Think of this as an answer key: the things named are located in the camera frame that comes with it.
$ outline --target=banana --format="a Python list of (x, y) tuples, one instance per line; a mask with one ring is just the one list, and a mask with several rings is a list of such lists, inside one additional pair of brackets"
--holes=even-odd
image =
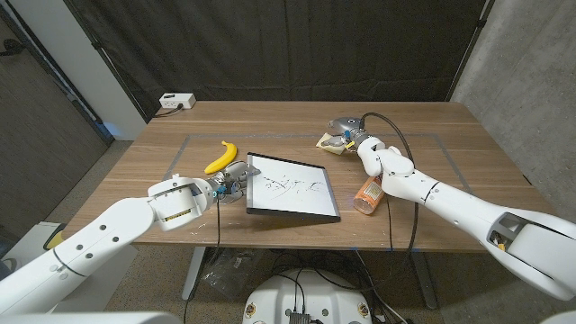
[(222, 170), (225, 166), (227, 166), (230, 162), (232, 162), (232, 160), (236, 157), (236, 152), (238, 152), (236, 145), (234, 145), (232, 143), (227, 143), (225, 141), (222, 141), (222, 145), (226, 145), (226, 153), (224, 153), (221, 157), (216, 159), (214, 162), (210, 163), (204, 169), (204, 172), (206, 173), (206, 175)]

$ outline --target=whiteboard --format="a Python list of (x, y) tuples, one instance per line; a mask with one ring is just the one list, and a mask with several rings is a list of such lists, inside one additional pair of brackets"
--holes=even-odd
[(247, 181), (247, 213), (298, 216), (340, 214), (323, 166), (248, 153), (248, 163), (260, 173)]

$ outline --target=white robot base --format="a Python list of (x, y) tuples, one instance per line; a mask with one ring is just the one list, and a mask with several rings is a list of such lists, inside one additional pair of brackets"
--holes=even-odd
[[(319, 271), (337, 284), (352, 286), (335, 274)], [(329, 283), (313, 269), (293, 269), (281, 275), (293, 280), (298, 277), (302, 289), (293, 280), (274, 275), (248, 297), (242, 323), (372, 323), (368, 304), (360, 292)]]

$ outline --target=gray wall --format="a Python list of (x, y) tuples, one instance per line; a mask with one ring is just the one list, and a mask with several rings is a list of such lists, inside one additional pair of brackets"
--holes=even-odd
[(576, 1), (496, 0), (452, 96), (570, 221), (576, 221), (575, 73)]

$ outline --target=power cord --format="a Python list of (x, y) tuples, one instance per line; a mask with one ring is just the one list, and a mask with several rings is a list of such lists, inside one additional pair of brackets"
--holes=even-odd
[[(219, 193), (216, 194), (216, 213), (218, 214), (218, 242), (216, 243), (216, 250), (214, 250), (214, 254), (210, 258), (210, 261), (208, 262), (209, 265), (211, 265), (212, 262), (214, 262), (214, 260), (216, 259), (216, 256), (218, 255), (218, 250), (220, 249), (220, 194)], [(188, 303), (190, 303), (190, 300), (192, 299), (193, 292), (194, 292), (194, 288), (190, 291), (190, 294), (188, 295), (188, 298), (186, 299), (186, 304), (184, 305), (184, 324), (186, 324), (186, 313), (188, 312)]]
[[(404, 145), (404, 149), (406, 149), (406, 153), (408, 154), (408, 158), (410, 159), (410, 161), (412, 161), (412, 163), (414, 164), (414, 166), (416, 165), (416, 163), (414, 162), (414, 157), (412, 156), (412, 152), (410, 151), (410, 146), (408, 145), (408, 142), (406, 141), (406, 139), (404, 138), (404, 135), (402, 134), (402, 132), (400, 131), (400, 129), (398, 128), (398, 126), (396, 126), (396, 124), (394, 124), (390, 119), (388, 119), (387, 117), (376, 113), (376, 112), (368, 112), (365, 113), (362, 118), (360, 119), (360, 129), (364, 129), (365, 126), (365, 119), (368, 116), (375, 116), (378, 117), (380, 119), (382, 119), (383, 121), (387, 122), (398, 134), (398, 136), (400, 137), (400, 140), (402, 141), (402, 144)], [(324, 274), (321, 274), (318, 269), (314, 268), (314, 270), (316, 271), (316, 273), (318, 273), (319, 276), (321, 276), (322, 278), (324, 278), (325, 280), (327, 280), (328, 282), (330, 282), (331, 284), (334, 284), (340, 288), (343, 289), (348, 289), (348, 290), (353, 290), (353, 291), (358, 291), (358, 292), (367, 292), (367, 291), (371, 291), (372, 289), (375, 289), (377, 287), (380, 287), (382, 285), (384, 285), (385, 283), (388, 282), (388, 280), (390, 280), (391, 278), (393, 278), (395, 275), (399, 274), (403, 268), (408, 264), (409, 260), (410, 260), (410, 254), (412, 252), (412, 248), (414, 247), (414, 240), (416, 239), (416, 230), (418, 227), (418, 214), (419, 214), (419, 205), (417, 202), (414, 203), (414, 221), (412, 223), (412, 234), (410, 236), (410, 242), (408, 244), (408, 248), (406, 249), (406, 254), (404, 256), (404, 259), (402, 260), (402, 263), (400, 265), (400, 267), (398, 268), (398, 270), (396, 271), (395, 274), (390, 273), (388, 275), (388, 277), (381, 281), (380, 283), (377, 284), (372, 284), (371, 287), (368, 288), (355, 288), (355, 287), (348, 287), (345, 286), (343, 284), (339, 284), (339, 283), (335, 283), (331, 280), (329, 280)]]
[[(296, 284), (298, 284), (298, 277), (300, 276), (300, 273), (302, 272), (302, 270), (304, 270), (303, 267), (300, 268), (300, 271), (298, 271), (298, 274), (296, 275), (296, 280), (294, 280), (296, 282)], [(297, 285), (294, 285), (294, 311), (296, 311), (296, 294), (298, 293)], [(304, 291), (302, 291), (302, 314), (306, 313), (306, 305), (304, 304)]]
[[(360, 252), (355, 251), (356, 255), (358, 256), (358, 259), (360, 259), (360, 262), (362, 262), (362, 265), (364, 266), (364, 270), (366, 271), (366, 274), (368, 275), (368, 279), (370, 280), (370, 284), (374, 287), (374, 282), (372, 281), (372, 277), (370, 276), (370, 273), (368, 272), (368, 267), (366, 266), (366, 263), (364, 262), (364, 260), (362, 259), (362, 256), (360, 256)], [(408, 324), (406, 322), (406, 320), (400, 316), (400, 314), (398, 312), (396, 312), (396, 310), (394, 310), (392, 307), (390, 307), (390, 305), (388, 305), (383, 299), (382, 297), (380, 297), (380, 294), (376, 291), (376, 288), (373, 288), (373, 293), (376, 295), (376, 298), (378, 298), (378, 301), (380, 301), (380, 303), (388, 309), (388, 311), (390, 311), (392, 314), (394, 314), (397, 318), (399, 318), (402, 323), (404, 324)]]
[[(300, 285), (300, 283), (298, 283), (297, 280), (292, 279), (291, 277), (289, 277), (288, 275), (284, 275), (284, 274), (273, 274), (273, 275), (277, 275), (277, 276), (281, 276), (282, 278), (286, 278), (288, 280), (292, 280), (297, 287), (300, 287), (300, 292), (302, 293), (302, 314), (304, 313), (304, 310), (306, 309), (304, 306), (305, 300), (304, 300), (304, 290), (302, 289), (302, 286)], [(296, 294), (294, 295), (294, 312), (296, 312)]]
[(178, 111), (182, 110), (182, 108), (184, 107), (183, 104), (179, 103), (178, 106), (176, 108), (174, 108), (173, 110), (169, 111), (169, 112), (164, 112), (164, 113), (157, 113), (154, 115), (154, 118), (160, 118), (160, 117), (168, 117), (173, 115), (174, 113), (177, 113)]

